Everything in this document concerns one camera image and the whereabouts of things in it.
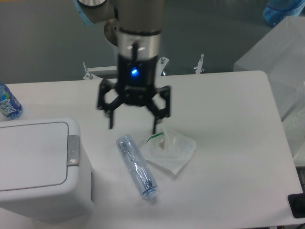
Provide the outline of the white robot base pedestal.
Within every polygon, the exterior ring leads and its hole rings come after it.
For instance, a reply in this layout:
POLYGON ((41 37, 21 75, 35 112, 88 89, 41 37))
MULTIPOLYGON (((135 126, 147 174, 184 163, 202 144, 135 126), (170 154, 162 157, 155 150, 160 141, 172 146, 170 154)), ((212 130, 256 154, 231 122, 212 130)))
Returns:
MULTIPOLYGON (((166 71, 165 67, 169 63, 169 59, 166 57, 161 57, 156 65, 155 76, 165 76, 166 71)), ((84 80, 95 80, 98 78, 116 78, 117 67, 116 66, 108 66, 108 67, 92 67, 88 68, 85 62, 82 63, 85 75, 83 77, 84 80)))

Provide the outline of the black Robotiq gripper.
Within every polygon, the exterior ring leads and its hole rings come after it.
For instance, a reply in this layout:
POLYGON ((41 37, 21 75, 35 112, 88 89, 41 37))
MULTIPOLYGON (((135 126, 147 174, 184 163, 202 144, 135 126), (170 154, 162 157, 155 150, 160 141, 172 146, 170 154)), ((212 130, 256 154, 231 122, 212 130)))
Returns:
POLYGON ((157 125, 164 118, 171 116, 171 86, 155 88, 155 72, 157 57, 147 60, 134 60, 122 55, 118 56, 118 80, 113 83, 103 79, 99 85, 97 109, 103 110, 109 118, 109 128, 114 126, 114 111, 123 103, 127 105, 146 106, 154 116, 152 134, 156 133, 157 125), (115 90, 118 96, 106 102, 106 94, 115 90), (162 100, 161 108, 155 103, 154 97, 162 100))

